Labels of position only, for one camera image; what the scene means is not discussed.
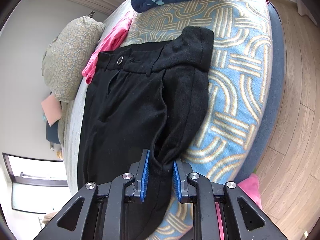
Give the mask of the black pants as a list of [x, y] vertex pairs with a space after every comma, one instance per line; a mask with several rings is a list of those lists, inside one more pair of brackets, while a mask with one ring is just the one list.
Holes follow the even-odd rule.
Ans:
[[78, 186], [108, 183], [150, 151], [146, 198], [128, 211], [129, 239], [146, 239], [164, 218], [173, 162], [207, 113], [213, 44], [211, 30], [188, 26], [171, 41], [98, 54], [86, 92]]

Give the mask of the pink trousers of person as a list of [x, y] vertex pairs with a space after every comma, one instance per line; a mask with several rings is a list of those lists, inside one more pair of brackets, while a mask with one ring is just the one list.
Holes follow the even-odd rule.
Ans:
[[241, 181], [238, 186], [246, 193], [257, 206], [262, 209], [261, 196], [259, 192], [259, 179], [255, 173]]

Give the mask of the dark blue headboard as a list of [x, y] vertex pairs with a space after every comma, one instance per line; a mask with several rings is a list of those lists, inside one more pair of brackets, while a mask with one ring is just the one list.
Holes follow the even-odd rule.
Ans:
[[56, 121], [52, 124], [52, 126], [49, 125], [48, 122], [46, 122], [46, 139], [48, 142], [52, 144], [60, 145], [59, 136], [58, 136], [58, 124], [59, 122]]

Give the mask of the glass sliding door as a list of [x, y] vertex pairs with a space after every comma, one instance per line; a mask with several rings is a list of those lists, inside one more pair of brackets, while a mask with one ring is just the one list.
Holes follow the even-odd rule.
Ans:
[[61, 160], [3, 154], [11, 181], [11, 208], [26, 213], [59, 211], [71, 198]]

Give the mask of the pink square cushion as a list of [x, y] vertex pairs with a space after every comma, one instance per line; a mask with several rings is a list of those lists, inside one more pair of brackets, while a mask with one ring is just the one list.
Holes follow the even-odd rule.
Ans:
[[41, 102], [41, 107], [50, 127], [61, 119], [61, 104], [53, 93]]

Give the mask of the rolled patterned duvet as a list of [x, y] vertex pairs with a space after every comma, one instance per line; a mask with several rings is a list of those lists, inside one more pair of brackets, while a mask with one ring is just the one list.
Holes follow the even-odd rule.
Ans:
[[42, 60], [44, 83], [61, 102], [75, 99], [82, 70], [99, 41], [105, 24], [89, 16], [69, 22], [48, 46]]

